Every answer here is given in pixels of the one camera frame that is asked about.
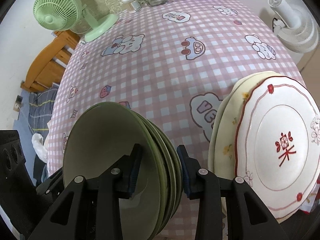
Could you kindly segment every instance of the wooden bed headboard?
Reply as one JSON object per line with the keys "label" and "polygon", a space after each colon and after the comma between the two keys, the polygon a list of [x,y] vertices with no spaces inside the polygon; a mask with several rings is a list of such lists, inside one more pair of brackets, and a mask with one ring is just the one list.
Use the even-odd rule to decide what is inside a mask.
{"label": "wooden bed headboard", "polygon": [[28,92],[40,92],[52,87],[52,83],[60,83],[65,68],[56,63],[56,57],[64,64],[68,64],[71,53],[64,47],[76,48],[80,38],[72,31],[55,32],[57,37],[46,46],[31,64],[26,80],[20,87]]}

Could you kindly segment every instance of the screw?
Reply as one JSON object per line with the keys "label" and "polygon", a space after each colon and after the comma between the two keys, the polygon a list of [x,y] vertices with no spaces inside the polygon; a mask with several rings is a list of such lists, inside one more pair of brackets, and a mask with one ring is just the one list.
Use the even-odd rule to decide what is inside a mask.
{"label": "screw", "polygon": [[201,175],[207,175],[208,171],[206,169],[199,169],[198,171]]}
{"label": "screw", "polygon": [[242,177],[236,177],[236,182],[239,184],[244,183],[244,179]]}
{"label": "screw", "polygon": [[82,176],[75,177],[75,183],[80,183],[82,181],[83,181],[83,177]]}
{"label": "screw", "polygon": [[120,173],[120,169],[119,168],[113,168],[111,170],[111,173],[114,174],[114,175],[119,174]]}

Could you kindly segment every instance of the table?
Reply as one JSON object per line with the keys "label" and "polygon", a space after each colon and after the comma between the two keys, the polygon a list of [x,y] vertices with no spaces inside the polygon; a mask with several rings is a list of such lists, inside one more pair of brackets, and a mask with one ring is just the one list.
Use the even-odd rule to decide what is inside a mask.
{"label": "table", "polygon": [[[102,101],[121,103],[159,126],[207,167],[215,113],[237,80],[273,70],[302,77],[284,46],[237,0],[170,0],[123,13],[107,33],[78,44],[62,78],[49,134],[49,173],[62,166],[79,116]],[[198,201],[183,194],[157,236],[194,239]]]}

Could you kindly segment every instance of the bottle label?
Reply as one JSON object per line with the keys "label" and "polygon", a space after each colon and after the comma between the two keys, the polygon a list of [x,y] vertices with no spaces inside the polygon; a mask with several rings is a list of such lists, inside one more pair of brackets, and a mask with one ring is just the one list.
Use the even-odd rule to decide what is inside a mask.
{"label": "bottle label", "polygon": [[141,9],[141,6],[140,6],[140,4],[139,4],[138,1],[133,1],[133,2],[131,3],[131,6],[132,6],[132,8],[133,8],[136,12]]}

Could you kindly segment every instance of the stack of plates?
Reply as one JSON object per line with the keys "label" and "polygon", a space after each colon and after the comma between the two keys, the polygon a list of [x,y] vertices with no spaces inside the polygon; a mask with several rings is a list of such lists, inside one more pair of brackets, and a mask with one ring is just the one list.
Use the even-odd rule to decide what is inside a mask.
{"label": "stack of plates", "polygon": [[117,103],[89,108],[70,132],[63,180],[67,186],[78,175],[99,176],[135,143],[144,153],[132,198],[119,200],[123,238],[153,239],[176,212],[183,189],[177,152],[155,124]]}
{"label": "stack of plates", "polygon": [[[278,222],[294,214],[320,173],[320,114],[297,81],[272,71],[239,80],[217,112],[208,168],[241,176]],[[226,211],[226,202],[222,199]]]}

